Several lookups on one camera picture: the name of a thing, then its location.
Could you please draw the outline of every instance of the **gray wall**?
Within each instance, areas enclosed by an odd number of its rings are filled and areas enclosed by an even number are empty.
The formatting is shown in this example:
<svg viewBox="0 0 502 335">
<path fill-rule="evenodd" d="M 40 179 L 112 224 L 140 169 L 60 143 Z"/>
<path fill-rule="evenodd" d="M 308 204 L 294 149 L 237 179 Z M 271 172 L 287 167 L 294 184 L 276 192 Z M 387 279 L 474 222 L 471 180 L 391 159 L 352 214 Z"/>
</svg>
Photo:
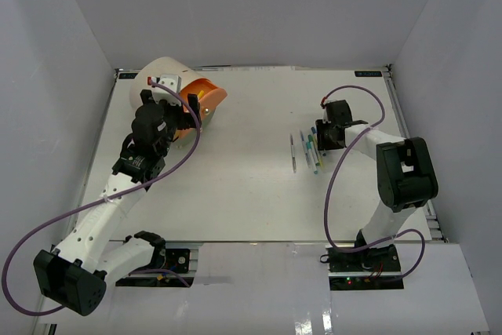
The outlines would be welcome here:
<svg viewBox="0 0 502 335">
<path fill-rule="evenodd" d="M 427 0 L 77 0 L 114 67 L 159 56 L 189 65 L 381 66 Z"/>
<path fill-rule="evenodd" d="M 439 223 L 459 242 L 494 334 L 502 333 L 502 2 L 429 0 L 395 64 L 406 122 L 439 181 Z"/>
<path fill-rule="evenodd" d="M 0 260 L 41 222 L 74 208 L 113 83 L 110 64 L 75 0 L 0 0 Z M 40 297 L 35 254 L 62 226 L 36 235 L 9 273 L 26 308 Z M 33 318 L 0 295 L 1 333 L 28 333 Z"/>
</svg>

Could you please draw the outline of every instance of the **black label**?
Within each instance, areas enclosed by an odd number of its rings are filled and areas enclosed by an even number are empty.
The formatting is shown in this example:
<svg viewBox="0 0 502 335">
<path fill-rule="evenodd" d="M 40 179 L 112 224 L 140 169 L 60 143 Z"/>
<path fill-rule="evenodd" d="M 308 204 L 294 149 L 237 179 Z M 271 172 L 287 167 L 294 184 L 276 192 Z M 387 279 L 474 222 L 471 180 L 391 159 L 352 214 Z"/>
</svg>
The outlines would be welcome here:
<svg viewBox="0 0 502 335">
<path fill-rule="evenodd" d="M 118 74 L 118 78 L 135 78 L 138 75 L 136 72 Z"/>
<path fill-rule="evenodd" d="M 381 71 L 354 71 L 356 78 L 381 78 Z"/>
</svg>

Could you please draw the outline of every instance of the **white panel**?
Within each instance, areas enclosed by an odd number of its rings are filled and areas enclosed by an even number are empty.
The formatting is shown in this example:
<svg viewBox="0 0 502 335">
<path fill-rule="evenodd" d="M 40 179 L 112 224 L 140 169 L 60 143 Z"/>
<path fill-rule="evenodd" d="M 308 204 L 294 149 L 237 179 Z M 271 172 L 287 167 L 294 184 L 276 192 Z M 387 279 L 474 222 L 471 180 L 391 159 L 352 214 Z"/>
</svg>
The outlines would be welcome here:
<svg viewBox="0 0 502 335">
<path fill-rule="evenodd" d="M 427 0 L 77 0 L 114 67 L 375 67 L 394 62 Z"/>
<path fill-rule="evenodd" d="M 380 129 L 399 135 L 395 113 L 383 78 L 356 78 L 353 71 L 293 71 L 278 67 L 260 71 L 207 71 L 228 97 L 204 129 L 202 141 L 188 162 L 158 182 L 133 208 L 115 233 L 124 239 L 138 231 L 153 231 L 171 241 L 309 241 L 326 240 L 322 210 L 326 188 L 342 151 L 325 157 L 326 172 L 315 176 L 307 168 L 300 145 L 324 111 L 319 106 L 331 89 L 359 84 L 384 102 L 387 118 Z M 100 193 L 130 133 L 132 80 L 119 80 L 104 125 L 85 192 L 85 202 Z M 377 102 L 367 93 L 346 89 L 333 98 L 346 99 L 356 119 L 380 118 Z M 293 173 L 289 133 L 296 142 L 297 173 Z M 167 166 L 187 148 L 172 148 Z M 354 240 L 373 215 L 380 197 L 376 163 L 353 151 L 335 183 L 329 223 L 333 239 Z M 423 211 L 404 225 L 430 234 Z"/>
<path fill-rule="evenodd" d="M 404 268 L 419 248 L 398 245 Z M 57 335 L 468 335 L 488 329 L 458 245 L 427 246 L 405 289 L 384 292 L 330 293 L 326 266 L 318 262 L 322 252 L 319 245 L 205 244 L 190 289 L 111 287 L 89 317 L 66 310 L 42 321 L 58 323 Z M 221 282 L 201 284 L 206 277 Z"/>
<path fill-rule="evenodd" d="M 41 222 L 74 208 L 82 190 L 113 71 L 75 0 L 0 0 L 0 260 Z M 59 228 L 20 250 L 9 286 L 36 309 L 35 254 Z M 0 296 L 2 333 L 28 333 L 33 318 Z"/>
<path fill-rule="evenodd" d="M 493 333 L 502 333 L 500 25 L 500 0 L 430 0 L 395 65 L 409 131 L 426 137 L 435 164 L 439 223 L 464 251 Z"/>
</svg>

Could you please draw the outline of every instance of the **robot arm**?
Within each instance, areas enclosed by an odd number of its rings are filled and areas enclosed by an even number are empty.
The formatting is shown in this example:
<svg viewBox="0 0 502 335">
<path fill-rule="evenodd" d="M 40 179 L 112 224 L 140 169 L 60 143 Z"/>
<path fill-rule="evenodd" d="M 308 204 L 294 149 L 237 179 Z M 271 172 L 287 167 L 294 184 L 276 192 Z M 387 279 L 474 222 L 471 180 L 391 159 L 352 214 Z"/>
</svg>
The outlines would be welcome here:
<svg viewBox="0 0 502 335">
<path fill-rule="evenodd" d="M 163 75 L 162 84 L 180 91 L 176 75 Z M 101 302 L 107 284 L 113 284 L 131 271 L 163 265 L 163 238 L 140 231 L 117 249 L 102 255 L 121 221 L 147 193 L 149 186 L 118 196 L 156 178 L 165 166 L 174 135 L 179 129 L 195 127 L 195 120 L 178 100 L 156 102 L 149 89 L 140 94 L 143 105 L 136 111 L 132 133 L 122 144 L 120 158 L 112 168 L 100 197 L 104 202 L 93 207 L 75 229 L 52 252 L 41 250 L 34 260 L 35 274 L 42 294 L 80 315 L 88 315 Z M 188 104 L 200 121 L 196 95 L 188 95 Z"/>
<path fill-rule="evenodd" d="M 319 150 L 341 149 L 351 144 L 365 129 L 363 121 L 353 121 L 346 101 L 325 105 L 325 117 L 316 122 Z M 369 223 L 359 232 L 356 246 L 394 236 L 418 207 L 438 194 L 431 158 L 421 138 L 405 139 L 377 129 L 367 131 L 354 148 L 376 161 L 380 202 Z M 393 240 L 375 245 L 383 249 Z"/>
</svg>

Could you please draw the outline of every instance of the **cable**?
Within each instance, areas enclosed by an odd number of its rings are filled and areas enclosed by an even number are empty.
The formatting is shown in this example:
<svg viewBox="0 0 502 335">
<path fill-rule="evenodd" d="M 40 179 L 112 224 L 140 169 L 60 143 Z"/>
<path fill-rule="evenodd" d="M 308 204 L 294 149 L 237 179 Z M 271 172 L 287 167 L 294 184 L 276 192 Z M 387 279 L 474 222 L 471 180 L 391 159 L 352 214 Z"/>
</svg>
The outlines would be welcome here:
<svg viewBox="0 0 502 335">
<path fill-rule="evenodd" d="M 190 148 L 190 151 L 188 151 L 188 153 L 175 165 L 173 166 L 171 169 L 169 169 L 167 172 L 163 173 L 163 174 L 160 174 L 159 176 L 157 176 L 156 178 L 154 178 L 153 180 L 149 180 L 148 182 L 145 182 L 144 184 L 141 184 L 139 186 L 136 186 L 134 188 L 128 188 L 127 190 L 124 190 L 124 191 L 120 191 L 120 192 L 117 192 L 113 195 L 110 195 L 107 197 L 108 200 L 112 200 L 112 199 L 115 199 L 117 198 L 118 196 L 123 196 L 123 195 L 127 195 L 131 192 L 134 192 L 134 191 L 137 191 L 137 190 L 140 190 L 141 188 L 147 188 L 147 187 L 150 187 L 152 184 L 154 184 L 155 182 L 158 182 L 164 178 L 166 178 L 168 175 L 170 175 L 171 173 L 175 172 L 180 166 L 182 166 L 189 158 L 190 156 L 192 156 L 192 154 L 194 153 L 197 145 L 198 145 L 198 142 L 200 140 L 200 137 L 201 137 L 201 125 L 200 125 L 200 122 L 198 121 L 198 118 L 197 118 L 197 115 L 194 113 L 193 110 L 191 110 L 190 108 L 190 105 L 188 105 L 188 103 L 178 94 L 178 93 L 175 93 L 173 92 L 171 89 L 161 85 L 161 84 L 154 84 L 153 82 L 151 82 L 151 86 L 152 87 L 158 87 L 160 89 L 164 89 L 167 93 L 169 93 L 171 96 L 174 96 L 176 97 L 177 100 L 179 100 L 179 102 L 182 103 L 182 105 L 184 105 L 186 107 L 186 109 L 188 109 L 188 111 L 190 112 L 190 115 L 192 116 L 192 118 L 194 119 L 195 121 L 195 127 L 196 127 L 196 131 L 197 131 L 197 135 L 195 136 L 195 141 L 194 141 L 194 144 L 191 146 Z M 62 215 L 59 215 L 59 216 L 56 216 L 54 217 L 53 219 L 51 220 L 48 220 L 46 221 L 45 223 L 43 224 L 40 224 L 39 226 L 37 226 L 35 229 L 29 231 L 14 247 L 13 249 L 10 251 L 9 255 L 7 256 L 7 259 L 5 260 L 5 263 L 3 265 L 3 269 L 2 269 L 2 291 L 3 291 L 3 294 L 5 295 L 5 298 L 7 299 L 7 301 L 9 302 L 9 304 L 14 308 L 16 309 L 19 313 L 22 313 L 22 314 L 25 314 L 25 315 L 29 315 L 31 317 L 39 317 L 39 316 L 43 316 L 43 315 L 49 315 L 49 314 L 52 314 L 52 313 L 55 313 L 59 310 L 61 310 L 63 308 L 63 306 L 59 306 L 58 308 L 54 308 L 54 309 L 51 309 L 51 310 L 48 310 L 48 311 L 31 311 L 31 310 L 27 310 L 26 308 L 23 308 L 22 306 L 20 306 L 12 297 L 12 295 L 10 294 L 10 291 L 9 291 L 9 287 L 7 285 L 7 273 L 9 272 L 9 266 L 14 258 L 14 255 L 16 255 L 17 253 L 17 250 L 19 250 L 19 248 L 32 236 L 34 235 L 35 233 L 41 231 L 42 229 L 44 228 L 47 228 L 49 225 L 52 225 L 54 223 L 56 223 L 57 221 L 60 221 L 60 220 L 63 220 L 63 219 L 66 219 L 67 217 L 70 217 L 72 215 L 75 215 L 76 213 L 79 213 L 81 211 L 85 211 L 86 209 L 89 209 L 89 208 L 93 208 L 94 206 L 98 206 L 99 204 L 101 203 L 104 203 L 105 202 L 105 199 L 104 198 L 101 198 L 101 199 L 98 199 L 94 202 L 91 202 L 89 204 L 86 204 L 84 206 L 80 206 L 76 209 L 73 209 L 71 211 L 68 211 L 66 213 L 63 213 Z"/>
<path fill-rule="evenodd" d="M 371 95 L 377 101 L 378 105 L 380 106 L 380 111 L 381 111 L 382 115 L 381 115 L 381 117 L 380 117 L 380 119 L 378 121 L 376 121 L 375 123 L 373 123 L 371 125 L 371 127 L 369 127 L 367 129 L 364 129 L 363 131 L 361 131 L 359 133 L 359 135 L 357 135 L 357 137 L 352 141 L 352 143 L 350 143 L 347 146 L 347 148 L 345 148 L 344 153 L 341 155 L 340 160 L 338 160 L 338 163 L 335 166 L 335 170 L 333 171 L 333 175 L 331 176 L 331 179 L 329 180 L 328 190 L 326 191 L 326 198 L 325 198 L 325 201 L 324 201 L 324 232 L 326 234 L 326 238 L 328 239 L 329 244 L 337 252 L 339 252 L 339 253 L 357 253 L 359 251 L 363 251 L 363 250 L 369 249 L 369 248 L 371 248 L 371 247 L 373 247 L 375 245 L 379 245 L 382 242 L 391 241 L 392 239 L 398 239 L 399 237 L 402 237 L 403 235 L 405 235 L 407 233 L 411 233 L 411 232 L 412 233 L 417 233 L 419 235 L 419 237 L 420 237 L 421 242 L 422 242 L 422 248 L 421 248 L 421 251 L 420 251 L 420 255 L 419 255 L 418 259 L 417 259 L 417 262 L 415 262 L 415 264 L 406 273 L 401 274 L 396 279 L 388 280 L 388 282 L 395 281 L 395 280 L 400 280 L 400 279 L 405 278 L 409 274 L 411 274 L 413 271 L 415 271 L 415 269 L 418 267 L 418 265 L 422 261 L 422 257 L 424 256 L 424 252 L 425 252 L 425 238 L 424 238 L 424 235 L 422 235 L 422 233 L 420 231 L 418 231 L 417 229 L 406 229 L 405 231 L 402 231 L 402 232 L 398 233 L 394 237 L 392 237 L 392 236 L 384 237 L 382 239 L 377 239 L 376 241 L 371 242 L 371 243 L 369 243 L 367 245 L 360 246 L 360 247 L 351 247 L 351 248 L 338 247 L 337 245 L 335 245 L 335 242 L 331 239 L 331 235 L 329 234 L 329 225 L 328 225 L 329 197 L 331 196 L 331 191 L 333 189 L 333 184 L 335 182 L 336 176 L 338 175 L 338 173 L 340 171 L 340 167 L 342 166 L 342 164 L 344 163 L 345 158 L 347 157 L 348 153 L 356 145 L 356 143 L 358 141 L 360 141 L 362 139 L 362 137 L 365 134 L 367 134 L 373 127 L 377 127 L 378 125 L 380 125 L 385 120 L 385 108 L 384 108 L 384 104 L 382 103 L 381 99 L 378 98 L 378 96 L 375 93 L 373 93 L 371 90 L 369 90 L 367 88 L 364 88 L 362 86 L 339 86 L 338 88 L 333 89 L 331 92 L 329 92 L 328 94 L 326 94 L 322 98 L 321 107 L 322 108 L 325 107 L 324 106 L 324 102 L 333 93 L 335 93 L 335 92 L 337 92 L 337 91 L 339 91 L 341 89 L 349 89 L 349 88 L 350 89 L 359 89 L 359 90 L 362 90 L 363 92 L 366 92 L 369 95 Z"/>
<path fill-rule="evenodd" d="M 151 270 L 133 271 L 129 275 L 154 274 L 154 273 L 156 273 L 156 274 L 171 274 L 172 276 L 174 276 L 178 280 L 180 280 L 184 286 L 186 286 L 187 288 L 190 288 L 190 284 L 188 284 L 187 281 L 181 277 L 181 275 L 177 274 L 174 271 L 166 270 L 164 268 L 152 268 Z"/>
</svg>

